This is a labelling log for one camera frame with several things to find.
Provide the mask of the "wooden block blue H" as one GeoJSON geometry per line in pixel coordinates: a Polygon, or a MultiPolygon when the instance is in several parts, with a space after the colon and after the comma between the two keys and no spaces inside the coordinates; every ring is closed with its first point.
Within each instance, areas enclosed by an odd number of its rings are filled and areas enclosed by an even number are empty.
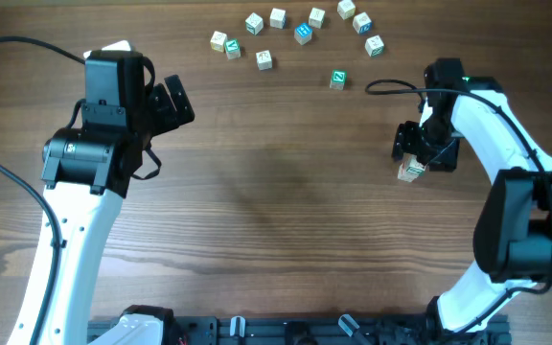
{"type": "Polygon", "coordinates": [[[305,45],[311,41],[312,28],[308,23],[302,23],[294,30],[294,38],[300,45],[305,45]]]}

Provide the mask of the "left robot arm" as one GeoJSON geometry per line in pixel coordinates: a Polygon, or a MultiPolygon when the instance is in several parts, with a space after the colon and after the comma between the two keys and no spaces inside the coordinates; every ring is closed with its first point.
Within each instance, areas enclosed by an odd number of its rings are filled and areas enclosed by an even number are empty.
{"type": "Polygon", "coordinates": [[[129,182],[153,137],[192,122],[178,76],[145,80],[151,61],[124,41],[85,54],[80,127],[66,126],[42,153],[42,219],[11,344],[82,344],[104,246],[129,182]]]}

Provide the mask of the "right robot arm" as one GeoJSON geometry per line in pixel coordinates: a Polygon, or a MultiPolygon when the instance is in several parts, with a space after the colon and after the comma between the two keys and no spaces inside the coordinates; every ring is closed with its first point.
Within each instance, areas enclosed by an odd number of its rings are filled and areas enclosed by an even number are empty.
{"type": "Polygon", "coordinates": [[[473,232],[474,260],[458,282],[428,305],[420,337],[457,344],[493,335],[492,321],[514,297],[552,288],[552,157],[513,114],[501,85],[469,77],[458,58],[439,58],[420,97],[418,122],[398,126],[391,156],[399,177],[452,172],[467,140],[491,181],[473,232]]]}

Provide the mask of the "wooden block sketch top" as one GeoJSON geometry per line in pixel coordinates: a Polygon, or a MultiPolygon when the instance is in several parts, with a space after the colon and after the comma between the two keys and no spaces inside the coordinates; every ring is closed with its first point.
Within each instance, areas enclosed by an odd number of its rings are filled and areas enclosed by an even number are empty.
{"type": "Polygon", "coordinates": [[[416,155],[407,154],[398,169],[398,179],[412,182],[421,177],[426,171],[426,166],[417,160],[416,155]]]}

